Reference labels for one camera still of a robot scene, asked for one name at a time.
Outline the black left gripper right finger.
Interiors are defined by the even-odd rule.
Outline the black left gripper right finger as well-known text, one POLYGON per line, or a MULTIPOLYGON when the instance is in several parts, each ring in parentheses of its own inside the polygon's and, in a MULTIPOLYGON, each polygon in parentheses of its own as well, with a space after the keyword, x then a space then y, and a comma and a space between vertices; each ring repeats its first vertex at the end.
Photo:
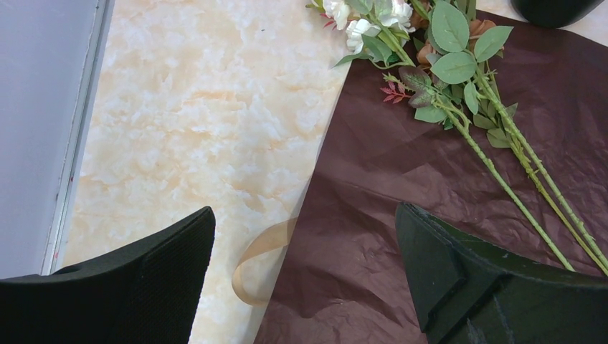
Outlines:
POLYGON ((541 264, 413 204, 396 235, 429 343, 605 343, 607 279, 541 264))

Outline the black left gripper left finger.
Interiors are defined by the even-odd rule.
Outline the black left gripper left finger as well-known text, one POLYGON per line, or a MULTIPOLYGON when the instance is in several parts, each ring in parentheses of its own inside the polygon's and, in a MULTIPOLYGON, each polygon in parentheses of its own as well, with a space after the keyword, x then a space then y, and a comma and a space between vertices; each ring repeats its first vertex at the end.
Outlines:
POLYGON ((53 274, 1 281, 3 343, 187 343, 209 267, 208 206, 53 274))

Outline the red paper bouquet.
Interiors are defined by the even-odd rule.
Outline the red paper bouquet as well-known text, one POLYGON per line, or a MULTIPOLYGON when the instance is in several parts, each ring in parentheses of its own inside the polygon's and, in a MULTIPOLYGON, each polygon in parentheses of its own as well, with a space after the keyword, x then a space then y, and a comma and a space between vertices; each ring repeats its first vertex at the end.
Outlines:
MULTIPOLYGON (((607 48, 512 27, 491 61, 501 100, 564 198, 607 249, 607 48)), ((399 203, 524 257, 551 250, 456 130, 384 101, 381 73, 354 62, 334 111, 256 343, 424 343, 395 232, 399 203)))

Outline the beige satin ribbon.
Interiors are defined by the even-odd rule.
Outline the beige satin ribbon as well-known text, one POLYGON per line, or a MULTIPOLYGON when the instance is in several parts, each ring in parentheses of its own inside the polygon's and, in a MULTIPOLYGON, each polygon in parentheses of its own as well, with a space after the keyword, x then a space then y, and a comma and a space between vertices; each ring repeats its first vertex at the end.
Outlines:
POLYGON ((264 307, 276 280, 280 255, 289 245, 298 217, 264 229, 243 251, 232 274, 232 289, 245 304, 264 307))

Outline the pink white rose stems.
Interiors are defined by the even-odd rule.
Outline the pink white rose stems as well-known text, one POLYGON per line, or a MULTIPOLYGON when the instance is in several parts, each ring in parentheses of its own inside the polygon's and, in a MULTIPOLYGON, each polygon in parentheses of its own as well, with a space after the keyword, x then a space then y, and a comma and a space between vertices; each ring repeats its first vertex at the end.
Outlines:
POLYGON ((575 214, 504 105, 490 67, 512 27, 477 18, 474 1, 310 1, 328 27, 345 34, 342 64, 367 60, 383 71, 385 101, 407 101, 418 121, 455 129, 566 269, 572 265, 472 137, 483 129, 494 148, 516 157, 541 197, 588 257, 607 271, 607 256, 575 214))

